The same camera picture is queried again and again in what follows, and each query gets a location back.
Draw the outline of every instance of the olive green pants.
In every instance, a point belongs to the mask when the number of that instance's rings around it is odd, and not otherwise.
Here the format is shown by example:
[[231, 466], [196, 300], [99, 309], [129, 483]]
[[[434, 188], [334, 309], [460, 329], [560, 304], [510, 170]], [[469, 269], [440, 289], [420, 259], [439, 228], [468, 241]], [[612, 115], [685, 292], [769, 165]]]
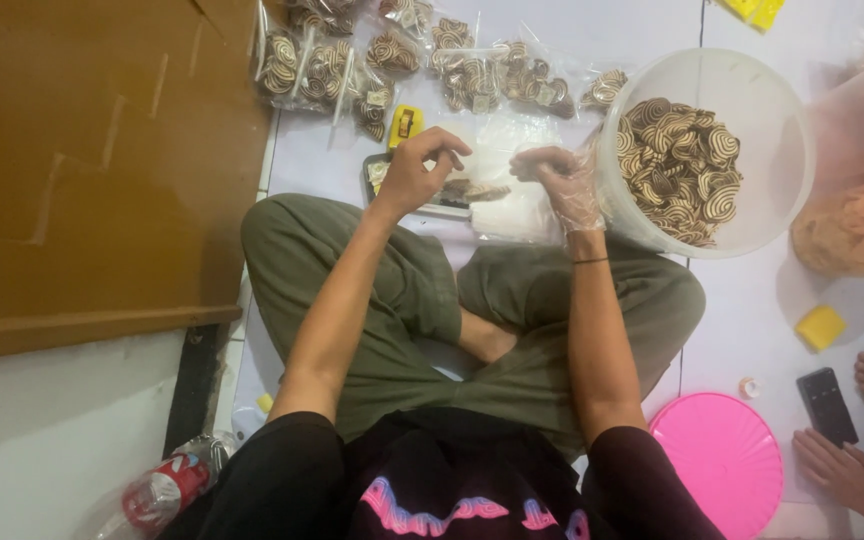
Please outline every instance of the olive green pants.
[[[242, 225], [248, 275], [283, 361], [361, 216], [355, 206], [292, 193], [248, 211]], [[644, 398], [698, 324], [705, 294], [680, 264], [619, 245], [608, 252]], [[562, 248], [480, 247], [456, 287], [439, 241], [397, 227], [342, 388], [339, 434], [351, 441], [386, 413], [450, 406], [535, 427], [567, 457], [580, 455], [567, 361], [571, 271]], [[434, 369], [413, 342], [454, 345], [460, 304], [520, 336], [510, 352], [461, 382]]]

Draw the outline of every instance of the black phone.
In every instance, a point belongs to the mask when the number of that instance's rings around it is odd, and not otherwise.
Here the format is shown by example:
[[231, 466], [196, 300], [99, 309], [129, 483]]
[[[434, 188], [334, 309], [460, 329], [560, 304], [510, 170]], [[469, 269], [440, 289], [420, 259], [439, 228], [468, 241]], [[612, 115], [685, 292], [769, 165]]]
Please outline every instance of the black phone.
[[798, 379], [798, 391], [812, 418], [812, 427], [835, 446], [858, 444], [856, 425], [839, 390], [833, 368], [825, 367]]

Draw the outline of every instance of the forearm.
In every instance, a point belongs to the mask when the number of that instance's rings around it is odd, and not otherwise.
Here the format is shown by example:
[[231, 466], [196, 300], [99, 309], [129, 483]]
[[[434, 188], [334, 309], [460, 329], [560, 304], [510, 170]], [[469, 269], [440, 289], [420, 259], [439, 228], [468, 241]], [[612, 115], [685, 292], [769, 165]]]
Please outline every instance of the forearm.
[[367, 209], [295, 335], [267, 421], [314, 411], [333, 423], [339, 394], [365, 326], [379, 261], [395, 220]]
[[645, 428], [639, 375], [625, 331], [601, 230], [572, 232], [568, 361], [586, 443], [614, 426]]

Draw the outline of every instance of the black wristband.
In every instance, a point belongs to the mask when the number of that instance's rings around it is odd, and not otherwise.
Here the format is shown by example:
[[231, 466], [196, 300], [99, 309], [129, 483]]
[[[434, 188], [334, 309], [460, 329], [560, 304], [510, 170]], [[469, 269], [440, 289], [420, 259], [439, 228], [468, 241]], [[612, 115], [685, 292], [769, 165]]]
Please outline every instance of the black wristband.
[[601, 258], [586, 258], [583, 260], [573, 260], [572, 264], [589, 264], [589, 263], [605, 263], [609, 258], [607, 256], [603, 256]]

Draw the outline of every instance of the right hand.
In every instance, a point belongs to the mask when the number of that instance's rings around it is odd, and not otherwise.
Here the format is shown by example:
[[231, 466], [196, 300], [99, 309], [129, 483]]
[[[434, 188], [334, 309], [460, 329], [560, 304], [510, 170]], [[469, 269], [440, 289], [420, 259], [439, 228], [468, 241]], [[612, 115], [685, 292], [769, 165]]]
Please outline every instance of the right hand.
[[839, 505], [864, 516], [864, 451], [849, 443], [845, 449], [837, 448], [811, 427], [795, 432], [792, 447], [807, 477], [825, 488]]
[[522, 182], [538, 180], [549, 195], [552, 210], [566, 233], [605, 228], [595, 198], [593, 171], [574, 153], [558, 146], [517, 153], [510, 174]]
[[[472, 153], [473, 149], [462, 139], [440, 127], [426, 129], [402, 141], [395, 148], [389, 171], [369, 207], [399, 223], [442, 189], [453, 168], [465, 170], [456, 154]], [[430, 160], [436, 163], [431, 171], [425, 165]]]

